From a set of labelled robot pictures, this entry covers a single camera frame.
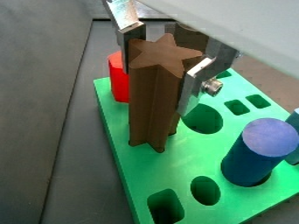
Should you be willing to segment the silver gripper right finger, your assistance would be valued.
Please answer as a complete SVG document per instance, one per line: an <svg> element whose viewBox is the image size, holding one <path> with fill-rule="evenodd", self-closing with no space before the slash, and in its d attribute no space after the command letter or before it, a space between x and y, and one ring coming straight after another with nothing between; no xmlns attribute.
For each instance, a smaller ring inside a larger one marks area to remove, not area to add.
<svg viewBox="0 0 299 224"><path fill-rule="evenodd" d="M204 94L215 97L223 84L216 76L232 65L239 51L214 38L210 38L200 63L184 75L178 113L186 116L199 104Z"/></svg>

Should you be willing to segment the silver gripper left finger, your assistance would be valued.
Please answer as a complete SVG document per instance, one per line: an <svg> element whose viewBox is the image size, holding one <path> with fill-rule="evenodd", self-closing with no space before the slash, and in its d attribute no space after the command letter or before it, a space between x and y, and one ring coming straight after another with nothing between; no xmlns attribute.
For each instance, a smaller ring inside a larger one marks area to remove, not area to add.
<svg viewBox="0 0 299 224"><path fill-rule="evenodd" d="M128 73L128 41L146 40L146 24L139 21L134 0L102 0L116 27L116 42L122 50L123 69Z"/></svg>

